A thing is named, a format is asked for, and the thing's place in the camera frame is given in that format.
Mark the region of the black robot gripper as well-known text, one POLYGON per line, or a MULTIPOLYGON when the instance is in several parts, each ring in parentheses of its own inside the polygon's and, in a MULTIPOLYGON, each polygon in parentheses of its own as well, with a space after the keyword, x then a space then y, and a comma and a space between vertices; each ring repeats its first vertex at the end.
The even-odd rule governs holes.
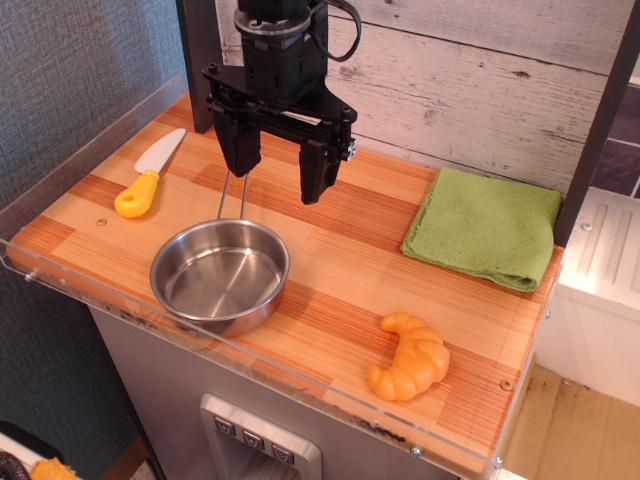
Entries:
POLYGON ((326 86, 326 27, 273 31, 241 30, 244 64, 211 64, 207 98, 214 129, 228 167, 236 177, 261 161, 261 134, 267 132, 300 146, 301 200, 317 203, 335 184, 340 162, 355 154, 351 125, 357 112, 326 86))

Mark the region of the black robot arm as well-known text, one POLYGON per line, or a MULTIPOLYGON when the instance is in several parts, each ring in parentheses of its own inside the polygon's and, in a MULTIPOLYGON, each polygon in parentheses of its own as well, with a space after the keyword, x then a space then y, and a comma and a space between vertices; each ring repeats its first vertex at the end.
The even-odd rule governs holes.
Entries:
POLYGON ((261 135, 299 145, 301 200, 310 205, 333 186, 355 153, 357 112, 326 85, 327 1, 241 1, 234 24, 240 66, 210 65, 207 98, 226 164, 243 177, 261 160, 261 135))

